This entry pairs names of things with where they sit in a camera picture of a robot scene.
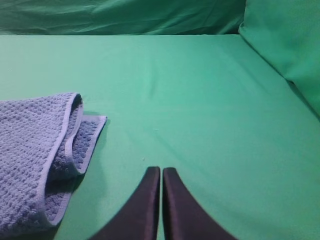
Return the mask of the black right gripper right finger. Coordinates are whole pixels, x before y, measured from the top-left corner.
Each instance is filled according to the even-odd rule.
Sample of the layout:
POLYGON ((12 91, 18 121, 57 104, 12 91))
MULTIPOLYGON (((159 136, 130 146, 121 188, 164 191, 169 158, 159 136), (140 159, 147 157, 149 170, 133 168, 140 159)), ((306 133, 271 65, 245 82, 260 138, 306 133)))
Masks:
POLYGON ((234 240, 199 205, 177 170, 162 171, 162 221, 166 240, 234 240))

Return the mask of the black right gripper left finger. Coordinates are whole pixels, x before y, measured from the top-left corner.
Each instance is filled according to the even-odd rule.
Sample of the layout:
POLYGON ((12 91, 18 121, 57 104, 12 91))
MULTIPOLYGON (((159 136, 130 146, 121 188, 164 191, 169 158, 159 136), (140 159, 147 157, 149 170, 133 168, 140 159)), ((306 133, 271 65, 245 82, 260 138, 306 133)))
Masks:
POLYGON ((146 169, 139 185, 92 240, 155 240, 158 234, 161 170, 146 169))

